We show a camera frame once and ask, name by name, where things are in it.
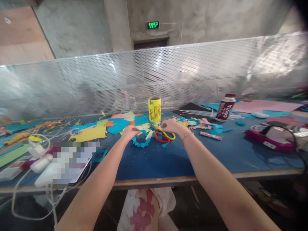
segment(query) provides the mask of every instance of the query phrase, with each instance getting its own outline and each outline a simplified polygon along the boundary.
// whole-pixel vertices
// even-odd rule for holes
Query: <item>scissors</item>
[[[160,142],[162,142],[162,143],[169,143],[170,140],[174,140],[174,139],[175,139],[175,134],[174,134],[174,133],[171,133],[173,137],[170,137],[170,136],[168,136],[165,132],[162,131],[161,127],[155,127],[154,125],[152,125],[152,124],[150,124],[150,123],[149,123],[149,125],[155,130],[154,135],[155,135],[155,138],[156,138],[158,141],[160,141]],[[159,135],[159,136],[165,138],[166,140],[161,140],[161,139],[159,139],[159,138],[157,137],[157,135]]]

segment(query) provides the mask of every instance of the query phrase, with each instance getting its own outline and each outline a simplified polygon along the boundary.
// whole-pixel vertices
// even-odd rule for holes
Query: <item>tape roll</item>
[[[160,122],[160,108],[161,108],[161,98],[152,97],[149,98],[149,120],[152,123]]]

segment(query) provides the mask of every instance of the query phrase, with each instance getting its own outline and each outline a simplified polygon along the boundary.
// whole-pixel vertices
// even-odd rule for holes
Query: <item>wooden table edge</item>
[[[287,178],[291,175],[301,174],[302,169],[288,169],[288,170],[269,170],[259,172],[243,172],[233,173],[233,176],[239,181],[247,180],[265,180],[265,179],[277,179]],[[158,188],[158,187],[174,187],[180,185],[197,184],[198,180],[195,176],[180,176],[180,177],[167,177],[167,178],[151,178],[151,179],[137,179],[137,180],[121,180],[115,181],[112,190],[128,190],[137,188]],[[12,194],[14,187],[0,188],[0,195]],[[55,193],[61,193],[62,190],[54,190]],[[21,186],[18,188],[17,193],[39,195],[45,194],[44,187],[35,186]]]

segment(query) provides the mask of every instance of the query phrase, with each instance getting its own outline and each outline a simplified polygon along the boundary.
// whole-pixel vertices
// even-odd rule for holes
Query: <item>exit sign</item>
[[[147,30],[158,29],[158,28],[159,28],[159,21],[147,23]]]

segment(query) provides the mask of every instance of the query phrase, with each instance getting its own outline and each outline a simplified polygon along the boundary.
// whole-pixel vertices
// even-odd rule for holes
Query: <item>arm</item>
[[[172,120],[164,121],[162,127],[164,131],[177,133],[181,138],[191,133],[188,128]],[[230,231],[280,230],[225,166],[194,135],[185,136],[183,144],[197,179]]]
[[[116,173],[128,142],[139,133],[127,126],[102,162],[83,184],[56,227],[56,231],[93,230],[97,217],[112,189]]]

